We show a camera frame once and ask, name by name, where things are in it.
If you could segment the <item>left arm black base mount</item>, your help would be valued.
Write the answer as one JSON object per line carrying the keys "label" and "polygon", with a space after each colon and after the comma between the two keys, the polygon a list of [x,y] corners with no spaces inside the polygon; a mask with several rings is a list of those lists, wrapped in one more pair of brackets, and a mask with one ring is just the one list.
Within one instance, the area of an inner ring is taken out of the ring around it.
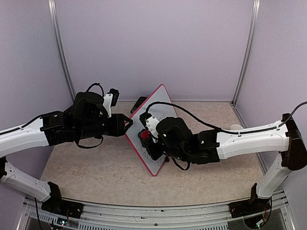
{"label": "left arm black base mount", "polygon": [[41,209],[53,214],[80,219],[84,205],[79,202],[64,200],[58,185],[52,182],[47,184],[50,188],[50,198],[42,203]]}

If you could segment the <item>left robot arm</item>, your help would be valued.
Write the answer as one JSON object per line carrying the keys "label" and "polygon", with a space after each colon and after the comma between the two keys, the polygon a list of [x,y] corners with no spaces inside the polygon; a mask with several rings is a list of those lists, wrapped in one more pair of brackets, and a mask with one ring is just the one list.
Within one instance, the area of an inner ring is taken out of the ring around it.
{"label": "left robot arm", "polygon": [[108,94],[91,91],[79,92],[71,107],[38,115],[28,123],[4,130],[0,134],[0,181],[3,184],[46,202],[57,213],[67,209],[58,185],[38,180],[14,167],[7,155],[36,147],[55,146],[74,142],[79,148],[80,140],[104,136],[121,137],[133,121],[124,114],[113,114],[119,92],[111,89]]}

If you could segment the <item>red whiteboard eraser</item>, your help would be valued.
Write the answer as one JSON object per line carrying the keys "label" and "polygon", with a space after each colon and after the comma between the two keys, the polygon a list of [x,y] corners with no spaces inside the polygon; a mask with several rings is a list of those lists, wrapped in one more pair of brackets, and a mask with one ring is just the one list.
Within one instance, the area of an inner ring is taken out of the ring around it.
{"label": "red whiteboard eraser", "polygon": [[138,133],[138,135],[139,135],[139,138],[140,138],[140,139],[148,139],[148,138],[151,138],[151,136],[150,136],[148,130],[146,130],[146,129],[141,130],[141,131]]}

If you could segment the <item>pink framed whiteboard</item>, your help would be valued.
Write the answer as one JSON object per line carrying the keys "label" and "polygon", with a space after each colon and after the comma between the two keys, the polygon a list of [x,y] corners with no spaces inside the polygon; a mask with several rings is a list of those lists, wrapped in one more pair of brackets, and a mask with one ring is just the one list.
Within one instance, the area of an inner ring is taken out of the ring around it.
{"label": "pink framed whiteboard", "polygon": [[[134,113],[131,115],[130,119],[133,120],[133,125],[128,129],[125,136],[133,147],[134,151],[146,167],[147,171],[151,176],[157,176],[160,169],[162,168],[165,162],[165,155],[162,155],[157,160],[153,160],[148,154],[146,148],[141,144],[141,140],[138,136],[138,133],[144,129],[143,124],[140,121],[140,115],[146,111],[146,108],[154,102],[167,102],[171,103],[170,96],[166,89],[166,86],[161,84],[154,90],[154,92],[147,97],[147,99],[141,103],[135,109]],[[156,104],[150,107],[149,113],[151,113],[159,121],[163,120],[166,117],[177,117],[175,108],[170,105]]]}

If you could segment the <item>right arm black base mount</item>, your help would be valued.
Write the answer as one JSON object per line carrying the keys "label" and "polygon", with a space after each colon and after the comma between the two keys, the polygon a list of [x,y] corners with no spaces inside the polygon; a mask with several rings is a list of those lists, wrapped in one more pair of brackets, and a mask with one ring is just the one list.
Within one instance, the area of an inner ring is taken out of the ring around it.
{"label": "right arm black base mount", "polygon": [[270,198],[259,198],[257,195],[257,183],[251,188],[249,199],[231,202],[229,205],[232,218],[256,214],[271,208]]}

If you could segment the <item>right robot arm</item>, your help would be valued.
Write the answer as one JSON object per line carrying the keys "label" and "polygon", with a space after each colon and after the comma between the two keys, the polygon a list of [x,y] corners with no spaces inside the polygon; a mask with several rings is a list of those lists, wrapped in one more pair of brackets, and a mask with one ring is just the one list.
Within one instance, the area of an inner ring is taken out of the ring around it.
{"label": "right robot arm", "polygon": [[239,155],[277,151],[272,166],[253,186],[251,198],[245,202],[245,208],[251,213],[264,205],[264,200],[272,196],[291,172],[307,165],[307,149],[290,114],[266,126],[241,130],[214,128],[197,134],[180,117],[159,121],[151,116],[143,125],[138,137],[154,161],[166,156],[187,165],[208,164]]}

